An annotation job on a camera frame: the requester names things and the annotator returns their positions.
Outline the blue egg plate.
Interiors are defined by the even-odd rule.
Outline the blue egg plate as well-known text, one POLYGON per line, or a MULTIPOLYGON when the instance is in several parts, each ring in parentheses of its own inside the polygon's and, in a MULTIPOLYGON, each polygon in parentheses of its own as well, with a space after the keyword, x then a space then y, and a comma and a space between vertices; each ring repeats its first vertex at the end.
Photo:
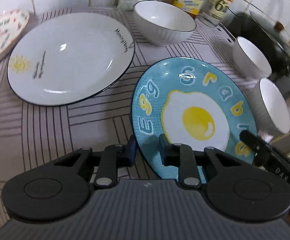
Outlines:
POLYGON ((204 61, 171 57, 150 66, 136 84, 131 119, 140 152, 163 179, 176 179, 178 169, 162 164, 160 135, 195 151, 213 146, 247 163, 255 156, 239 138, 243 130, 257 132, 246 97, 204 61))

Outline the white plate with sun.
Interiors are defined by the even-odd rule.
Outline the white plate with sun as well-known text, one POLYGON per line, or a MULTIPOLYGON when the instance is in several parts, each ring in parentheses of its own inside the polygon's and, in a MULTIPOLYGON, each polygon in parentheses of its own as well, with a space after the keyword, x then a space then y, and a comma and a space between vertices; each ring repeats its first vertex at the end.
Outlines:
POLYGON ((130 31, 114 18, 91 12, 62 15, 36 26, 18 42, 7 80, 29 103, 67 105, 114 84, 134 53, 130 31))

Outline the white carrot bunny plate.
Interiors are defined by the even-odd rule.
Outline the white carrot bunny plate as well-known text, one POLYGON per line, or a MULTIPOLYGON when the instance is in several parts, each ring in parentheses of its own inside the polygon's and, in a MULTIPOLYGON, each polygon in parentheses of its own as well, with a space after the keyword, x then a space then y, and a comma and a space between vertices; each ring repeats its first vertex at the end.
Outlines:
POLYGON ((29 12, 21 9, 5 11, 0 16, 0 61, 20 40, 29 18, 29 12))

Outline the small white ribbed bowl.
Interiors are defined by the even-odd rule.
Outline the small white ribbed bowl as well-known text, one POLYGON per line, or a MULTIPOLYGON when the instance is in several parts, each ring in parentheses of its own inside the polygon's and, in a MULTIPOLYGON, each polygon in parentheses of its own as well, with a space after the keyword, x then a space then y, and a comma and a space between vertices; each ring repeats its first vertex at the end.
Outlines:
POLYGON ((272 74, 263 53, 249 40, 238 36, 232 47, 236 70, 248 80, 260 80, 272 74))

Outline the black wok with lid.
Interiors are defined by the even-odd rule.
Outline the black wok with lid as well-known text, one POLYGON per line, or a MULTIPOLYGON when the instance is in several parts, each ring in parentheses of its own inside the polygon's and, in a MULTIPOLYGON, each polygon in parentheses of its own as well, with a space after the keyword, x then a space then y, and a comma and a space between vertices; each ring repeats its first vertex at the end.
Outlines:
POLYGON ((252 42, 264 54, 275 81, 290 75, 290 39, 281 22, 272 23, 255 12, 239 12, 227 24, 227 29, 234 37, 241 36, 252 42))

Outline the striped table mat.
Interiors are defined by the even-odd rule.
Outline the striped table mat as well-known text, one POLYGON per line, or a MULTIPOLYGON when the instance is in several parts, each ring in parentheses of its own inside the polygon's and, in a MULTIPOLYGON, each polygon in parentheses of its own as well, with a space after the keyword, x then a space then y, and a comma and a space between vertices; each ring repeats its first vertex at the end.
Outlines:
POLYGON ((9 219, 1 201, 6 181, 78 148, 99 151, 125 144, 132 133, 130 102, 141 74, 168 57, 184 56, 208 62, 229 76, 243 91, 255 83, 234 67, 234 38, 220 25, 211 29, 201 22, 185 42, 157 47, 139 32, 131 12, 101 9, 129 28, 135 40, 133 62, 127 72, 101 94, 68 106, 34 106, 19 99, 7 82, 9 59, 0 61, 0 227, 9 219))

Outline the large white ribbed bowl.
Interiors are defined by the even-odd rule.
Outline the large white ribbed bowl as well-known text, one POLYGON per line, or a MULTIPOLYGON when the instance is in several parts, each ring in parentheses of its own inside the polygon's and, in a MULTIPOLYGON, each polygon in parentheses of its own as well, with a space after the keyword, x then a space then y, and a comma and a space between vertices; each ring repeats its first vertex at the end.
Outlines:
POLYGON ((196 22, 188 13, 165 2, 137 2, 133 15, 140 33, 156 46, 181 43, 196 29, 196 22))

